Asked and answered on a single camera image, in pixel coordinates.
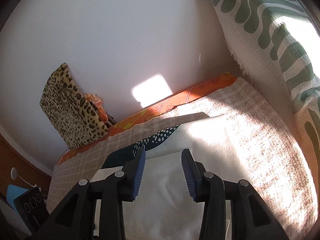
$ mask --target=white wall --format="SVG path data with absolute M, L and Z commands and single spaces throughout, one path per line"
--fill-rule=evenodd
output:
M 39 100 L 63 62 L 117 121 L 141 109 L 132 88 L 156 74 L 173 93 L 239 74 L 210 0 L 22 0 L 0 33 L 0 125 L 50 170 L 68 148 Z

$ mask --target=orange floral sheet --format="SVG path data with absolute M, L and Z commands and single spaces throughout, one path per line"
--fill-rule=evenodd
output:
M 196 99 L 209 95 L 218 89 L 228 87 L 232 85 L 236 81 L 236 79 L 236 77 L 234 77 L 231 73 L 228 72 L 225 73 L 223 76 L 210 79 L 197 86 L 191 87 L 190 89 L 185 90 L 177 95 L 173 95 L 170 98 L 161 101 L 160 103 L 156 103 L 153 106 L 149 106 L 148 108 L 143 109 L 141 112 L 124 119 L 123 121 L 115 124 L 113 127 L 110 127 L 108 129 L 108 134 L 99 141 L 92 142 L 75 150 L 67 151 L 60 158 L 57 165 L 65 162 L 66 160 L 71 159 L 78 153 L 85 152 L 92 146 L 96 145 L 98 142 L 104 141 L 110 136 L 116 135 L 118 133 L 132 128 L 136 124 L 149 121 L 150 119 L 156 116 L 169 112 L 170 110 L 174 109 L 179 105 L 190 103 Z

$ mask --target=orange patterned fabric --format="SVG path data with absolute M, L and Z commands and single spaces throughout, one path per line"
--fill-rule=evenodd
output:
M 98 142 L 105 140 L 106 138 L 121 133 L 125 130 L 132 128 L 136 124 L 144 123 L 150 119 L 159 116 L 161 114 L 167 113 L 175 107 L 183 104 L 190 103 L 196 99 L 209 95 L 215 92 L 218 89 L 228 87 L 236 81 L 231 73 L 225 73 L 223 76 L 219 76 L 213 79 L 210 79 L 204 83 L 201 83 L 197 86 L 191 87 L 188 90 L 185 90 L 177 95 L 171 96 L 160 103 L 156 103 L 153 106 L 150 106 L 141 112 L 134 114 L 123 121 L 115 124 L 113 127 L 108 129 L 108 135 L 100 139 L 99 141 L 92 142 L 88 145 L 85 145 L 81 148 L 70 150 L 66 152 L 59 160 L 58 164 L 65 162 L 66 160 L 71 159 L 76 156 L 78 153 L 84 152 L 96 145 Z
M 102 107 L 102 98 L 98 98 L 97 95 L 93 94 L 85 94 L 84 95 L 85 99 L 87 99 L 89 102 L 92 102 L 94 106 L 98 109 L 98 114 L 102 121 L 106 123 L 108 121 L 108 116 L 106 111 Z

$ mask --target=blue object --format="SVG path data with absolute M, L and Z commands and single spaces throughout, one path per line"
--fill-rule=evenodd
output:
M 143 175 L 144 164 L 146 163 L 146 151 L 143 148 L 138 148 L 141 151 L 140 160 L 137 166 L 136 174 L 133 179 L 133 187 L 132 187 L 132 199 L 135 200 L 136 196 L 139 193 L 140 183 Z
M 16 211 L 16 207 L 13 203 L 13 200 L 17 197 L 19 197 L 20 195 L 22 195 L 23 193 L 25 193 L 26 191 L 28 191 L 28 189 L 23 188 L 23 187 L 18 187 L 15 185 L 9 185 L 8 189 L 7 189 L 7 202 L 12 206 L 12 208 Z
M 196 178 L 193 175 L 187 153 L 185 150 L 181 153 L 181 164 L 184 172 L 184 176 L 186 177 L 187 186 L 189 190 L 190 196 L 193 198 L 193 201 L 196 199 Z

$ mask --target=beige woven blanket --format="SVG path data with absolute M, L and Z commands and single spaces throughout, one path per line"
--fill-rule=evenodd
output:
M 311 172 L 294 137 L 267 101 L 246 81 L 136 125 L 54 168 L 47 209 L 51 212 L 80 179 L 90 180 L 107 156 L 155 132 L 224 114 L 233 143 L 243 154 L 252 185 L 290 239 L 302 239 L 317 218 Z

